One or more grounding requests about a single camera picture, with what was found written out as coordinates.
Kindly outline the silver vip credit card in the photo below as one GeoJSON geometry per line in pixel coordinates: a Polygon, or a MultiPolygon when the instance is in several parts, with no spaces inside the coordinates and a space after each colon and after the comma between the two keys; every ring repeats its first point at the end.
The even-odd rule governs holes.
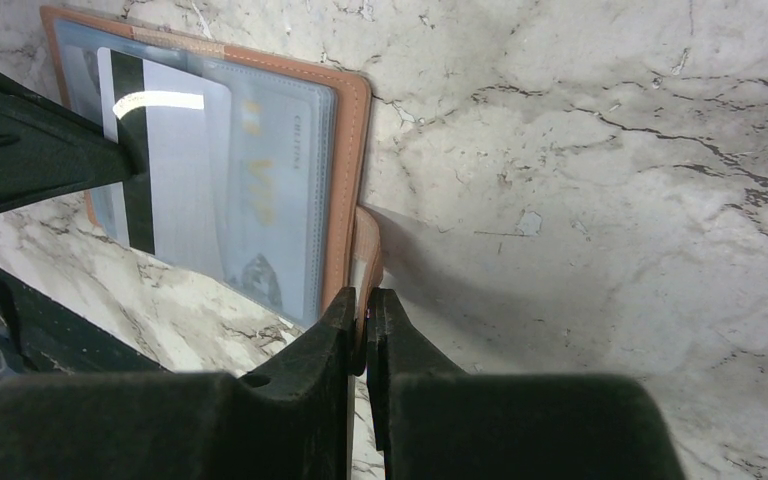
{"type": "Polygon", "coordinates": [[[337,96],[333,88],[207,60],[231,92],[215,171],[223,281],[307,327],[320,315],[337,96]]]}

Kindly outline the tan leather card holder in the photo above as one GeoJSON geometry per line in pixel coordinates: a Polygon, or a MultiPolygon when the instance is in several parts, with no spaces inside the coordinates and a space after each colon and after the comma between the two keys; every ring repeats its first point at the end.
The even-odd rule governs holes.
{"type": "MultiPolygon", "coordinates": [[[[356,224],[355,209],[370,114],[369,83],[360,75],[318,64],[132,25],[64,7],[44,6],[40,15],[52,50],[60,93],[69,108],[60,53],[61,48],[66,45],[77,46],[96,54],[100,48],[110,48],[203,78],[205,61],[229,61],[334,89],[337,96],[335,142],[328,201],[321,315],[326,304],[346,284],[349,276],[352,235],[356,224]]],[[[91,220],[102,229],[92,204],[92,194],[103,187],[92,189],[87,194],[91,220]]]]}

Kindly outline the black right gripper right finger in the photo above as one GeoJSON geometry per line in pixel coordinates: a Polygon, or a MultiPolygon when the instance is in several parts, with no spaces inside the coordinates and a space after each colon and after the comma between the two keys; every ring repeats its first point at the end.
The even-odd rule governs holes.
{"type": "Polygon", "coordinates": [[[604,374],[470,374],[397,294],[367,307],[367,386],[390,479],[680,479],[652,396],[604,374]]]}

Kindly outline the silver card number side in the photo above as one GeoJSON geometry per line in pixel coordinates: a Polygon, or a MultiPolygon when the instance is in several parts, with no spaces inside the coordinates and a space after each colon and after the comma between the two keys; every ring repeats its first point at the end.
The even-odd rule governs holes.
{"type": "Polygon", "coordinates": [[[62,47],[60,53],[71,110],[102,127],[97,54],[69,45],[62,47]]]}

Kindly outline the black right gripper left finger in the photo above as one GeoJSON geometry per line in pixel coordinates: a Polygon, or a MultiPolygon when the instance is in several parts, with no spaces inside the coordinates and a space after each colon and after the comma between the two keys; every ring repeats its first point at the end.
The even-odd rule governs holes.
{"type": "Polygon", "coordinates": [[[343,288],[255,370],[26,374],[0,381],[0,479],[345,479],[343,288]]]}

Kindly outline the white striped credit card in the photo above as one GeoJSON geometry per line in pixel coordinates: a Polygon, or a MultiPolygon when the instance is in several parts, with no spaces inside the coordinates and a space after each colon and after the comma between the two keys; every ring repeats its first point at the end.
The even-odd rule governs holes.
{"type": "Polygon", "coordinates": [[[93,192],[100,224],[124,246],[221,278],[214,168],[229,153],[230,90],[110,48],[97,63],[104,134],[137,168],[93,192]]]}

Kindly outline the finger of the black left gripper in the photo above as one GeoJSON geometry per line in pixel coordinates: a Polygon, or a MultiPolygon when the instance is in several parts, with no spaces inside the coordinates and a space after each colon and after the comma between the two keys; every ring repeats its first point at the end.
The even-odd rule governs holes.
{"type": "Polygon", "coordinates": [[[145,170],[100,126],[0,73],[0,213],[145,170]]]}

